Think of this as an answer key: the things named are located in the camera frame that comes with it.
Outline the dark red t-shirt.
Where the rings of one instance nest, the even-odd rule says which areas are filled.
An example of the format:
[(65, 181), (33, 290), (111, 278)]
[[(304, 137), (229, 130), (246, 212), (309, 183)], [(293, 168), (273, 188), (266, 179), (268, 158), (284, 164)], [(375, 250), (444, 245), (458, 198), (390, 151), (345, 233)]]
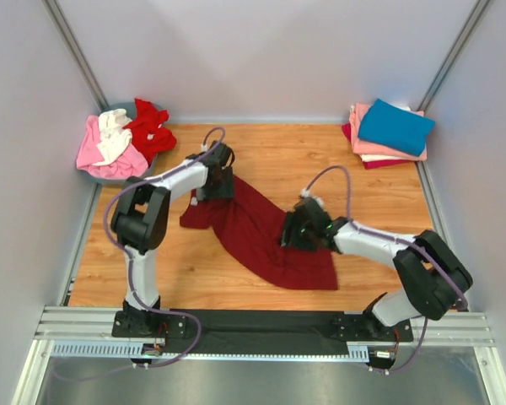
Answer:
[(235, 176), (232, 199), (191, 202), (180, 216), (180, 226), (212, 229), (233, 258), (270, 284), (296, 290), (337, 290), (329, 251), (281, 246), (285, 219), (282, 209)]

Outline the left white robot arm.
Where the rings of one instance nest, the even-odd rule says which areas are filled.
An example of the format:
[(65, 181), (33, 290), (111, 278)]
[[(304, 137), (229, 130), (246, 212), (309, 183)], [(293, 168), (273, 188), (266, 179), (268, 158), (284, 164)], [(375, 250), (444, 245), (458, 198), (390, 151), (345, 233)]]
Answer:
[(147, 179), (131, 177), (118, 197), (110, 231), (126, 259), (127, 291), (116, 312), (115, 338), (162, 338), (170, 313), (160, 313), (157, 287), (157, 250), (168, 228), (170, 205), (192, 194), (197, 204), (234, 196), (234, 151), (214, 142), (188, 156), (175, 168)]

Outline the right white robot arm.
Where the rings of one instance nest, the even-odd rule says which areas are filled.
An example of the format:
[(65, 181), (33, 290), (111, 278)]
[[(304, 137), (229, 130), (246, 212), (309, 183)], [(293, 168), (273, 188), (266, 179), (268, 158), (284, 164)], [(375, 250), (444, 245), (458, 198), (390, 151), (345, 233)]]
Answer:
[(473, 285), (471, 274), (436, 232), (398, 235), (347, 217), (333, 219), (315, 197), (301, 198), (286, 213), (281, 246), (322, 248), (394, 269), (401, 289), (382, 294), (362, 313), (364, 333), (376, 341), (403, 321), (419, 316), (438, 321), (455, 307), (466, 308), (465, 293)]

